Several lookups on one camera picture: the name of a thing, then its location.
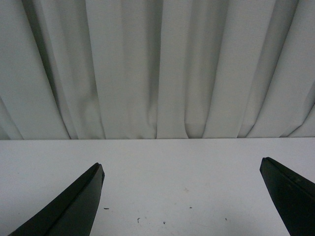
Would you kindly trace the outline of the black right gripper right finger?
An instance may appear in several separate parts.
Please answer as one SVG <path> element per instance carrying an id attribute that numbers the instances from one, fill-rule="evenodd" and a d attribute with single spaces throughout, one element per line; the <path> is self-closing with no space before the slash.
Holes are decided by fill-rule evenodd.
<path id="1" fill-rule="evenodd" d="M 260 173 L 269 195 L 291 236 L 315 234 L 315 184 L 270 157 Z"/>

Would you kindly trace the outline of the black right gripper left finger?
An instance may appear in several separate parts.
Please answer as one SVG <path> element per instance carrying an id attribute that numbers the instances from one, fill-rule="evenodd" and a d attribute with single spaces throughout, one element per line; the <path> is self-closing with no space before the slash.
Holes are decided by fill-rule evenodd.
<path id="1" fill-rule="evenodd" d="M 11 236 L 88 236 L 99 206 L 105 173 L 95 163 Z"/>

